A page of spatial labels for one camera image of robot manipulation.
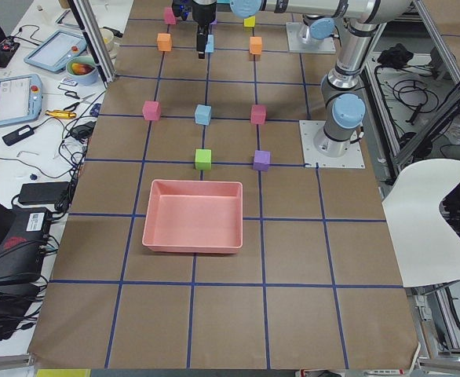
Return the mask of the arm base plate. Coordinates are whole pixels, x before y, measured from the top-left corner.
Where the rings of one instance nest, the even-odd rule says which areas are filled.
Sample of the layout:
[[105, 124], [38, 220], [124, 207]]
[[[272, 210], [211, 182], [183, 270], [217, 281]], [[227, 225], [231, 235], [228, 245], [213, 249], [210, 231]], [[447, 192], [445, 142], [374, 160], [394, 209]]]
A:
[[304, 24], [301, 23], [286, 23], [286, 33], [290, 52], [335, 55], [336, 47], [332, 37], [313, 39], [308, 43], [303, 43], [300, 38], [300, 30], [303, 26]]
[[364, 169], [360, 139], [354, 130], [348, 141], [336, 142], [323, 132], [324, 121], [300, 120], [304, 165], [311, 168]]

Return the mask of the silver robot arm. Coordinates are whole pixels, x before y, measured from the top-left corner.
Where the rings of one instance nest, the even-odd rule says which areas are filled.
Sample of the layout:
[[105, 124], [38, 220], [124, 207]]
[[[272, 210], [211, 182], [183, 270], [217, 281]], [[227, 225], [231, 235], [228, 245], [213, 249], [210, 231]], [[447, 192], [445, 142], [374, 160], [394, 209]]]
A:
[[335, 66], [323, 79], [322, 94], [327, 119], [314, 137], [320, 153], [338, 158], [346, 153], [353, 131], [363, 121], [366, 108], [353, 93], [378, 28], [404, 13], [409, 1], [307, 1], [304, 11], [349, 20], [345, 41]]
[[196, 22], [196, 52], [199, 59], [206, 55], [206, 43], [210, 24], [216, 19], [217, 11], [232, 12], [238, 18], [246, 19], [259, 12], [304, 13], [332, 18], [354, 17], [365, 23], [372, 19], [379, 7], [378, 1], [173, 1], [171, 9], [176, 17], [191, 16]]

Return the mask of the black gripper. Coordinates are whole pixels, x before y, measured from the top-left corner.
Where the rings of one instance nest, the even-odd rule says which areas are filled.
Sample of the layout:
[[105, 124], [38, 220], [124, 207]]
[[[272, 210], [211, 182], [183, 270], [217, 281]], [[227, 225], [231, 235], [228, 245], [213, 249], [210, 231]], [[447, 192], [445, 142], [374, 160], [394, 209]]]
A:
[[173, 14], [182, 20], [188, 15], [198, 24], [196, 32], [196, 51], [199, 59], [206, 55], [206, 45], [209, 35], [209, 25], [214, 22], [217, 12], [216, 0], [173, 0]]

